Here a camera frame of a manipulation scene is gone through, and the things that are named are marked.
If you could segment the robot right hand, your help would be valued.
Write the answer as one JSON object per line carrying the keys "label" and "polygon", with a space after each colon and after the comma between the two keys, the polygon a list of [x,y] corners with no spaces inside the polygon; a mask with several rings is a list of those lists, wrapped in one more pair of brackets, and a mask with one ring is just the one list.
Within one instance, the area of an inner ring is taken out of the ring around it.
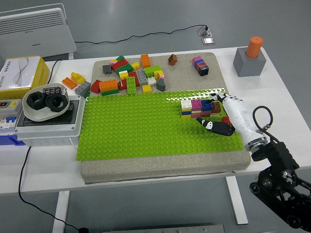
{"label": "robot right hand", "polygon": [[222,103],[232,124],[229,125],[223,122],[209,121],[198,117],[196,120],[206,128],[206,130],[224,136],[231,136],[234,132],[237,132],[240,134],[242,144],[247,151],[267,144],[266,138],[257,132],[257,127],[252,119],[251,110],[243,100],[227,93],[212,93],[211,98],[207,101],[210,103],[216,100]]}

